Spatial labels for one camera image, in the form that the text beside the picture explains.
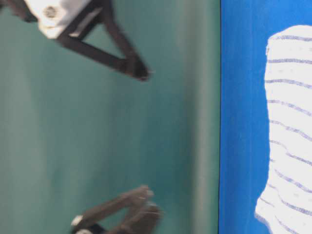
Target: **screw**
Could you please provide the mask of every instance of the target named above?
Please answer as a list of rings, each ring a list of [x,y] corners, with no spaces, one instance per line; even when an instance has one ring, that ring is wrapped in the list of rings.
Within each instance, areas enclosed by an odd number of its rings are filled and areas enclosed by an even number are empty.
[[[52,6],[48,6],[47,8],[44,9],[43,12],[44,15],[49,19],[53,19],[55,18],[55,16],[57,16],[57,10]]]

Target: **blue cloth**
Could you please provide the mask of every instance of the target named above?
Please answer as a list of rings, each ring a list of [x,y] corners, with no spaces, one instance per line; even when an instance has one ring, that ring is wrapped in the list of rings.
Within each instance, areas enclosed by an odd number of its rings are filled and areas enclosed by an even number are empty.
[[[267,234],[254,217],[268,175],[268,113],[264,90],[268,38],[312,24],[309,0],[223,0],[220,234]]]

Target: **striped cloth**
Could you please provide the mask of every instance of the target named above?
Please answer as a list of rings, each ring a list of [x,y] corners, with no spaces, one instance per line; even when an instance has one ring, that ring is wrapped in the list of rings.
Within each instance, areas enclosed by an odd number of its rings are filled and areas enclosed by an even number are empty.
[[[312,234],[312,27],[269,38],[269,177],[255,216],[272,234]]]

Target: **blue stripe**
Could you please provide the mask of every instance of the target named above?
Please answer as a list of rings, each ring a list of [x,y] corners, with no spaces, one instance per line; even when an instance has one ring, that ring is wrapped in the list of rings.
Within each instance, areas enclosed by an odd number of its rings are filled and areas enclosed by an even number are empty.
[[[293,108],[301,113],[304,113],[305,115],[308,115],[310,117],[312,117],[312,113],[307,111],[307,110],[304,110],[296,105],[293,105],[291,103],[288,103],[288,102],[284,102],[284,101],[279,101],[279,100],[268,100],[268,103],[272,103],[272,104],[281,104],[281,105],[284,105],[284,106],[287,106],[287,107],[290,107],[290,108]]]
[[[303,186],[302,184],[300,184],[299,182],[297,182],[297,181],[295,181],[295,180],[293,180],[293,179],[291,179],[291,178],[289,178],[289,177],[283,175],[283,174],[280,173],[277,169],[274,169],[274,170],[275,170],[275,173],[276,173],[280,178],[282,178],[282,179],[286,180],[287,182],[289,182],[289,183],[291,183],[291,184],[297,186],[299,189],[301,189],[301,190],[303,190],[303,191],[305,191],[305,192],[307,192],[307,193],[309,193],[309,194],[312,194],[312,190],[310,190],[309,188],[307,188],[307,187]]]
[[[307,89],[312,89],[312,85],[309,84],[305,84],[296,80],[292,80],[292,79],[268,79],[266,81],[264,81],[265,83],[287,83],[287,84],[295,84],[301,87],[305,87]]]
[[[281,122],[279,122],[279,121],[276,121],[276,120],[269,120],[269,122],[270,122],[271,124],[277,124],[277,125],[283,126],[287,131],[291,131],[291,132],[294,132],[294,133],[298,133],[299,135],[301,135],[301,136],[304,137],[305,139],[307,139],[307,140],[309,140],[309,141],[312,141],[312,137],[310,137],[309,135],[305,134],[304,132],[302,132],[302,131],[299,130],[299,129],[286,126],[285,124],[283,124],[283,123],[281,123]]]
[[[268,59],[268,63],[284,63],[284,62],[312,64],[311,60],[306,59],[296,59],[296,58]]]
[[[275,216],[276,220],[278,221],[278,223],[286,230],[288,231],[289,233],[292,233],[292,234],[299,234],[298,232],[290,229],[289,227],[287,227],[285,224],[283,224],[276,216]]]
[[[257,214],[257,213],[254,213],[254,216],[255,216],[255,218],[258,219],[261,223],[263,223],[265,226],[267,226],[267,228],[269,229],[270,234],[273,234],[269,222],[268,222],[264,217],[262,217],[261,215],[259,215],[259,214]]]
[[[269,203],[268,201],[264,200],[262,197],[260,197],[260,200],[267,203],[268,205],[272,206],[272,207],[275,207],[273,204]]]
[[[284,35],[279,37],[272,37],[270,40],[302,40],[302,41],[312,41],[312,38],[304,38],[304,37],[298,37],[298,36],[291,36],[291,35]]]
[[[270,143],[273,143],[273,144],[277,144],[277,145],[282,146],[282,147],[287,151],[287,152],[286,152],[286,155],[287,155],[287,156],[292,157],[292,158],[294,158],[294,159],[297,159],[297,160],[299,160],[299,161],[301,161],[301,162],[307,163],[308,165],[312,166],[312,162],[311,162],[311,161],[308,161],[308,160],[305,160],[305,159],[303,159],[303,158],[301,158],[301,157],[297,157],[297,156],[295,156],[295,155],[290,154],[289,151],[288,151],[288,149],[287,149],[287,147],[286,147],[285,145],[283,145],[281,142],[276,141],[276,140],[270,140]]]
[[[273,189],[275,189],[275,190],[277,191],[277,195],[278,195],[280,201],[281,201],[285,206],[287,206],[287,207],[289,207],[289,208],[291,208],[291,209],[293,209],[293,210],[295,210],[295,211],[298,211],[298,212],[300,212],[300,213],[303,213],[303,214],[305,214],[305,215],[310,215],[310,216],[312,216],[312,211],[303,209],[303,208],[301,208],[301,207],[294,206],[294,205],[292,205],[292,204],[290,204],[290,203],[284,201],[284,200],[281,198],[280,193],[279,193],[279,190],[278,190],[276,187],[274,187],[274,186],[271,185],[271,184],[268,185],[268,186],[271,187],[271,188],[273,188]]]

